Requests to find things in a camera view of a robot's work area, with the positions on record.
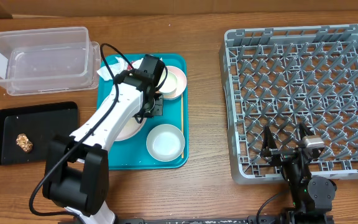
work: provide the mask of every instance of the food item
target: food item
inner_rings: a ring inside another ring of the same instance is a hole
[[[32,150],[32,142],[25,134],[20,134],[17,136],[16,144],[20,146],[24,152],[29,153]]]

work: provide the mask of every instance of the white bowl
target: white bowl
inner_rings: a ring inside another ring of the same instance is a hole
[[[149,132],[146,147],[154,159],[169,162],[180,156],[185,149],[185,137],[177,127],[161,124]]]
[[[175,100],[181,96],[187,86],[187,78],[185,73],[180,68],[175,66],[167,66],[168,71],[172,72],[177,78],[176,90],[171,94],[164,94],[164,100]]]
[[[165,76],[166,76],[166,73],[165,73],[165,69],[164,69],[161,74],[161,78],[160,78],[158,85],[160,85],[163,82]],[[178,81],[177,81],[177,77],[175,76],[175,74],[172,73],[168,69],[168,76],[165,79],[164,84],[159,89],[159,92],[162,93],[164,96],[174,93],[177,90],[177,82]]]

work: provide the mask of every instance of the white paper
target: white paper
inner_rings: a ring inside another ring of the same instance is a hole
[[[0,53],[0,77],[6,78],[6,69],[7,69],[8,59]]]
[[[126,61],[123,58],[116,57],[116,59],[118,63],[115,63],[114,65],[109,65],[113,75],[120,74],[128,66],[128,63],[126,63]],[[104,81],[112,80],[109,70],[107,69],[106,66],[101,67],[96,72],[100,75],[100,77],[103,78]]]

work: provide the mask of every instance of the gray dish rack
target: gray dish rack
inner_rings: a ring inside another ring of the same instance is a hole
[[[219,61],[238,184],[283,181],[259,156],[263,128],[288,149],[301,122],[326,143],[312,174],[358,179],[358,24],[228,30]]]

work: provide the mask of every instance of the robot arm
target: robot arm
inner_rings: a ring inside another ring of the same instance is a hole
[[[143,106],[143,92],[132,85],[125,83],[118,84],[119,96],[117,105],[108,117],[100,124],[93,135],[88,137],[84,144],[94,146],[99,144],[107,152],[124,128],[128,120],[137,114]],[[116,87],[113,85],[110,94],[104,99],[100,108],[82,127],[73,131],[70,136],[74,136],[75,141],[79,141],[100,118],[107,112],[112,105],[116,94]]]
[[[299,125],[299,133],[301,140],[296,148],[278,150],[269,127],[264,129],[260,155],[269,158],[271,166],[281,167],[295,206],[283,210],[281,223],[332,224],[334,221],[326,212],[333,208],[336,184],[325,177],[313,177],[309,170],[309,163],[324,151],[324,141],[303,123]]]
[[[82,139],[90,129],[110,110],[116,89],[100,108],[82,127],[72,132],[70,137],[56,136],[50,143],[45,166],[47,174],[74,145],[78,145],[68,160],[58,166],[43,185],[45,198],[59,207],[75,212],[86,224],[113,224],[115,214],[106,202],[109,190],[108,152],[128,120],[134,115],[152,117],[161,115],[162,110],[154,110],[161,105],[162,95],[156,94],[156,88],[165,65],[159,58],[146,55],[139,69],[123,71],[116,75],[114,82],[119,89],[118,101],[103,122],[82,144]],[[68,167],[67,162],[84,163],[82,171]]]

